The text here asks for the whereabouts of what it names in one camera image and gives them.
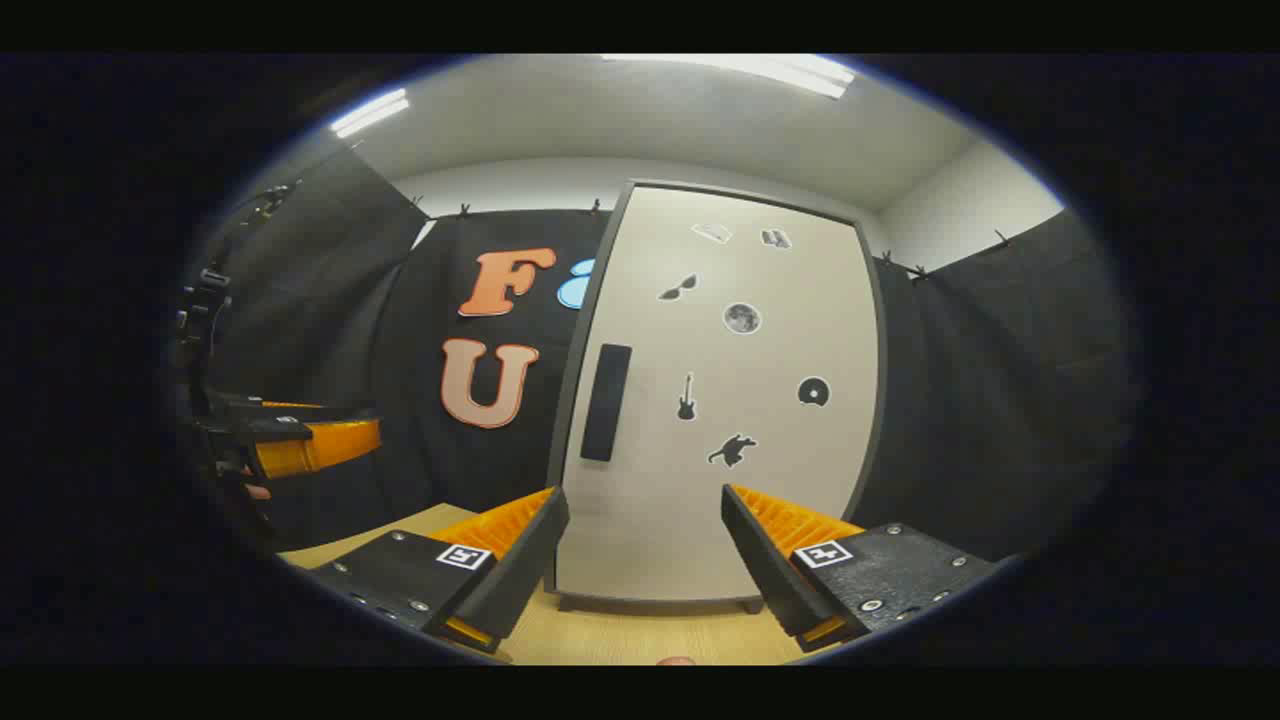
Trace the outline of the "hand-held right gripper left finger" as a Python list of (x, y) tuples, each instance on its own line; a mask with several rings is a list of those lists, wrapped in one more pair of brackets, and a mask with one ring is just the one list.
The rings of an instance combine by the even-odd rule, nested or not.
[(393, 528), (308, 575), (412, 632), (493, 653), (509, 638), (570, 523), (559, 487), (429, 536)]

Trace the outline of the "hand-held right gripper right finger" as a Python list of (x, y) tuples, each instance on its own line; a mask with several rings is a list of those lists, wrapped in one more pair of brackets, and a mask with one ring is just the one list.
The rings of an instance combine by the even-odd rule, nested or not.
[(723, 486), (721, 519), (795, 641), (855, 641), (908, 623), (1001, 568), (908, 524), (856, 527), (745, 486)]

